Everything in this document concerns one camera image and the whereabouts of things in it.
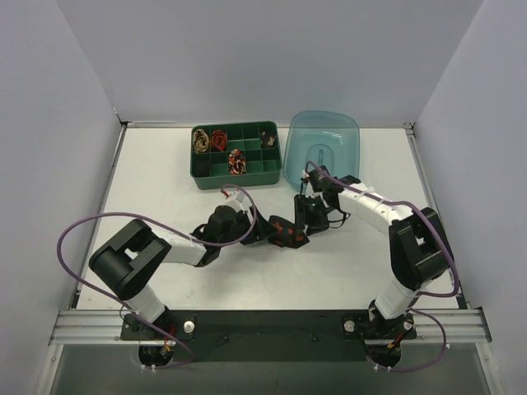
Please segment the dark floral orange tie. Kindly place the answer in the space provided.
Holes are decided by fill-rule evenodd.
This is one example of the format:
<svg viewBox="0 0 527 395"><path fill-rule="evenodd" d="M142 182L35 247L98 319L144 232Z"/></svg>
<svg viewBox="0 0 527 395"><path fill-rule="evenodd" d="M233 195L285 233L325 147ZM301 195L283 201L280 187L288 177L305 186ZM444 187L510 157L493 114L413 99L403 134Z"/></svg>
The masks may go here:
<svg viewBox="0 0 527 395"><path fill-rule="evenodd" d="M267 238L270 244L280 248L299 249L310 242L303 222L291 222L280 216L270 216L268 223L274 233Z"/></svg>

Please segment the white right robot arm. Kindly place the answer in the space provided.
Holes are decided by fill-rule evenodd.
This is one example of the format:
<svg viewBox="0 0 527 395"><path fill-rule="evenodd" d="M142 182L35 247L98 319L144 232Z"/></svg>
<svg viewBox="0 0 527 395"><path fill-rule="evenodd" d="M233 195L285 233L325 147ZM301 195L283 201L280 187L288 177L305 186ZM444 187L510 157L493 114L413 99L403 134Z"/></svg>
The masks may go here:
<svg viewBox="0 0 527 395"><path fill-rule="evenodd" d="M431 294L430 283L454 269L441 220L433 209L389 200L351 175L338 179L308 162L295 211L296 228L304 235L328 230L333 224L329 214L337 211L342 216L338 224L356 218L387 237L392 279L370 303L371 328L392 328L420 296Z"/></svg>

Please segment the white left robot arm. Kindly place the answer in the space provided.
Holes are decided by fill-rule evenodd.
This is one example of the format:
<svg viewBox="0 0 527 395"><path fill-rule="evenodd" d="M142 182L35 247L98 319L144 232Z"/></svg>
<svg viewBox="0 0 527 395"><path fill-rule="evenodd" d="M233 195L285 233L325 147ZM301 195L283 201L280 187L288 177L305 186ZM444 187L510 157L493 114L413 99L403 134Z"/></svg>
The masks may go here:
<svg viewBox="0 0 527 395"><path fill-rule="evenodd" d="M149 281L163 262L205 267L218 258L223 244L249 245L276 234L277 227L253 207L247 211L217 207L208 222L191 233L195 243L163 238L145 221L134 219L93 253L89 267L131 310L161 326L168 308Z"/></svg>

